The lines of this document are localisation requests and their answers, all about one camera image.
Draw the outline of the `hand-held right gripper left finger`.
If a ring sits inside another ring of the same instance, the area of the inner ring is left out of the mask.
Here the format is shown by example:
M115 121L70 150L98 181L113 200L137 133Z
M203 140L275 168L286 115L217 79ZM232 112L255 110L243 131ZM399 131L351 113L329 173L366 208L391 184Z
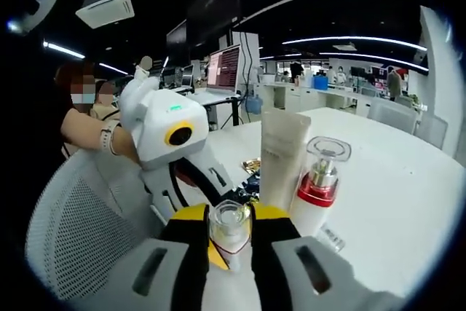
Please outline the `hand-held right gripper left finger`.
M201 310L208 262L207 205L176 212L158 239L120 259L108 279L110 310Z

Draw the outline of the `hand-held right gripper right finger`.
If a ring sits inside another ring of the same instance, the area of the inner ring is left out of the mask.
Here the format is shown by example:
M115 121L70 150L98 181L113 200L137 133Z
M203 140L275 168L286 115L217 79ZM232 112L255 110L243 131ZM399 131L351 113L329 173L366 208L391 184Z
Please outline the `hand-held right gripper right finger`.
M350 264L302 237L278 208L251 205L251 267L262 310L362 310Z

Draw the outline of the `person's left hand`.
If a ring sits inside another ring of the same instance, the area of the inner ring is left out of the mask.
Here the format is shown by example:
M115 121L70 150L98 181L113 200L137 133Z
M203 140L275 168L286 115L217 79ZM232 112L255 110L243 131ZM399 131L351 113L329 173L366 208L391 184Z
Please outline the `person's left hand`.
M137 165L141 164L131 134L122 127L116 127L114 130L112 147L115 154L125 156Z

